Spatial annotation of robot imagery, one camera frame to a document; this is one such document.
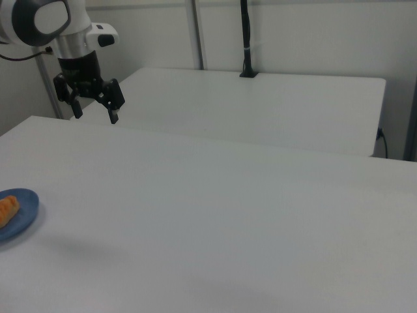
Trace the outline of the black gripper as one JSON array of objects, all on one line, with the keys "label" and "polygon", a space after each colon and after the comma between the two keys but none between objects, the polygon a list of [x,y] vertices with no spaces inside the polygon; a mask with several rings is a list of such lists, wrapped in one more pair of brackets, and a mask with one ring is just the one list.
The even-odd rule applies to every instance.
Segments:
[{"label": "black gripper", "polygon": [[76,119],[83,115],[78,96],[96,99],[107,109],[111,123],[116,124],[124,95],[116,79],[102,79],[96,52],[75,59],[58,58],[58,62],[61,73],[53,79],[57,99],[72,108]]}]

